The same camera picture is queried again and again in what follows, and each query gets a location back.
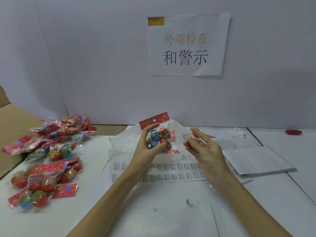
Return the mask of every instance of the right hand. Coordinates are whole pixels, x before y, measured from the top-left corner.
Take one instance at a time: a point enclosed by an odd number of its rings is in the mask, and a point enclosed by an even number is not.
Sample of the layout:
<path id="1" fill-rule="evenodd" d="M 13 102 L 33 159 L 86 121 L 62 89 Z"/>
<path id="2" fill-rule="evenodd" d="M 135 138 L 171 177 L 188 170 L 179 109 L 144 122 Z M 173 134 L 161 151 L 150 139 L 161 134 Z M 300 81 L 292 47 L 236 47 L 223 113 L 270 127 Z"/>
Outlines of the right hand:
<path id="1" fill-rule="evenodd" d="M 200 137 L 204 142 L 199 139 L 189 137 L 188 142 L 184 142 L 183 145 L 186 150 L 199 161 L 201 169 L 207 179 L 217 185 L 222 180 L 225 180 L 228 176 L 232 175 L 228 169 L 219 144 L 212 141 L 198 128 L 191 127 L 191 131 L 193 131 L 194 134 Z"/>

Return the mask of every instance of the stack of papers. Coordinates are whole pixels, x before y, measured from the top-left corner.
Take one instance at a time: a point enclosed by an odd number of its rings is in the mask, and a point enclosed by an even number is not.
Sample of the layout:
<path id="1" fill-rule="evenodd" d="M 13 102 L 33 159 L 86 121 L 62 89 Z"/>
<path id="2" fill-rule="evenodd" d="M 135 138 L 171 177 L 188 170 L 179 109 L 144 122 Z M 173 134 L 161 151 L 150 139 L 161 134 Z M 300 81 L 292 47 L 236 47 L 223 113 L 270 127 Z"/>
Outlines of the stack of papers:
<path id="1" fill-rule="evenodd" d="M 239 175 L 295 170 L 293 165 L 267 146 L 225 150 L 223 154 Z"/>

